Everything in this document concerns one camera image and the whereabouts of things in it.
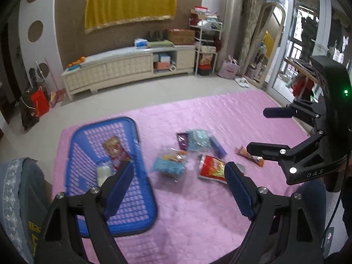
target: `mirror frame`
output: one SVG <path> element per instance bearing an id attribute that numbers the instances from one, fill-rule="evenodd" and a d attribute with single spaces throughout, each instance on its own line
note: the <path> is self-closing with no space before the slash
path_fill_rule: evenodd
<path id="1" fill-rule="evenodd" d="M 262 76 L 260 78 L 260 81 L 258 83 L 255 80 L 253 80 L 253 79 L 249 78 L 248 76 L 246 76 L 245 74 L 246 74 L 247 68 L 249 66 L 250 60 L 252 59 L 252 57 L 255 54 L 255 52 L 258 50 L 258 45 L 259 45 L 260 40 L 263 38 L 263 35 L 264 35 L 264 29 L 266 28 L 266 26 L 268 25 L 268 23 L 270 21 L 270 19 L 268 19 L 265 22 L 263 28 L 259 29 L 259 27 L 260 27 L 260 25 L 262 23 L 262 20 L 263 20 L 265 9 L 267 7 L 271 7 L 271 6 L 278 7 L 281 10 L 282 19 L 281 19 L 281 24 L 279 25 L 279 32 L 276 35 L 274 46 L 272 48 L 272 52 L 271 52 L 270 58 L 268 60 L 268 64 L 266 65 L 266 69 L 265 69 L 264 73 L 262 74 Z M 243 64 L 243 66 L 241 67 L 241 70 L 240 70 L 240 75 L 242 77 L 245 77 L 246 80 L 249 83 L 253 84 L 254 86 L 256 86 L 258 88 L 261 88 L 263 86 L 264 81 L 265 81 L 265 77 L 267 76 L 268 71 L 269 71 L 269 69 L 271 67 L 271 64 L 272 64 L 276 49 L 277 49 L 277 47 L 279 45 L 279 42 L 280 42 L 280 39 L 281 39 L 281 36 L 282 36 L 282 31 L 283 31 L 283 28 L 284 28 L 285 19 L 286 19 L 286 12 L 285 12 L 284 8 L 281 5 L 279 5 L 277 3 L 265 3 L 262 6 L 262 9 L 260 11 L 260 15 L 259 15 L 259 18 L 258 18 L 257 26 L 256 26 L 256 29 L 254 31 L 252 42 L 251 42 L 251 45 L 250 45 L 250 48 L 249 48 L 249 51 L 248 51 L 248 54 L 247 54 L 247 57 L 245 59 L 245 62 Z"/>

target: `white cabinet drawer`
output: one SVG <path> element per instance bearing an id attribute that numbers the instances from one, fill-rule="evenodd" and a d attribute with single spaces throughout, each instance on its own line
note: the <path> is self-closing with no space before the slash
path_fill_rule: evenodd
<path id="1" fill-rule="evenodd" d="M 177 51 L 176 68 L 177 69 L 193 68 L 194 67 L 194 57 L 195 57 L 195 50 L 194 49 Z"/>
<path id="2" fill-rule="evenodd" d="M 97 65 L 91 68 L 84 68 L 65 75 L 65 81 L 69 91 L 94 84 L 108 79 L 106 65 Z"/>
<path id="3" fill-rule="evenodd" d="M 106 64 L 109 78 L 152 71 L 152 56 L 150 54 L 120 59 Z"/>

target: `pink quilted mat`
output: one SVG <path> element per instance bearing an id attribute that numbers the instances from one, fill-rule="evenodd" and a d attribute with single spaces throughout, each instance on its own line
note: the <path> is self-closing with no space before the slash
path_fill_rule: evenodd
<path id="1" fill-rule="evenodd" d="M 176 146 L 176 133 L 207 129 L 224 147 L 226 161 L 241 163 L 257 186 L 279 195 L 291 195 L 297 186 L 287 186 L 275 162 L 263 168 L 235 155 L 235 148 L 249 142 L 287 144 L 307 139 L 292 119 L 266 119 L 265 107 L 277 104 L 264 92 L 246 91 L 132 110 L 121 115 L 137 123 L 147 170 L 163 145 Z M 54 168 L 53 195 L 64 186 L 70 138 L 80 126 L 61 133 Z M 237 248 L 249 228 L 225 184 L 197 177 L 197 155 L 189 158 L 186 174 L 179 182 L 150 172 L 158 203 L 158 219 L 146 233 L 116 238 L 130 264 L 207 264 Z M 88 258 L 99 263 L 89 239 L 83 239 Z"/>

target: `paper box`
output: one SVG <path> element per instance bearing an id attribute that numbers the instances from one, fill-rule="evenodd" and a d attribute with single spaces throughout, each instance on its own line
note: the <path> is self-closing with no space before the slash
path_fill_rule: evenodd
<path id="1" fill-rule="evenodd" d="M 193 45 L 194 34 L 192 30 L 171 29 L 168 30 L 168 40 L 174 45 Z"/>
<path id="2" fill-rule="evenodd" d="M 169 62 L 160 62 L 157 61 L 154 63 L 154 69 L 156 70 L 166 70 L 170 68 L 170 63 Z"/>
<path id="3" fill-rule="evenodd" d="M 169 55 L 167 55 L 166 53 L 162 53 L 162 54 L 159 54 L 159 61 L 170 63 L 171 57 Z"/>

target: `gold trim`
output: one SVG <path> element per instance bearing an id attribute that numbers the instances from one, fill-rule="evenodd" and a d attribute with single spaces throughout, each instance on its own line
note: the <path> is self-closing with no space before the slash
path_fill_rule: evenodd
<path id="1" fill-rule="evenodd" d="M 146 22 L 146 21 L 162 21 L 162 20 L 173 20 L 174 17 L 171 15 L 165 15 L 165 16 L 154 16 L 154 17 L 140 17 L 140 18 L 132 18 L 132 19 L 125 19 L 125 20 L 118 20 L 106 24 L 101 24 L 99 26 L 95 26 L 93 28 L 86 29 L 85 32 L 86 34 L 89 34 L 92 31 L 111 27 L 111 26 L 116 26 L 116 25 L 122 25 L 122 24 L 130 24 L 130 23 L 136 23 L 136 22 Z"/>

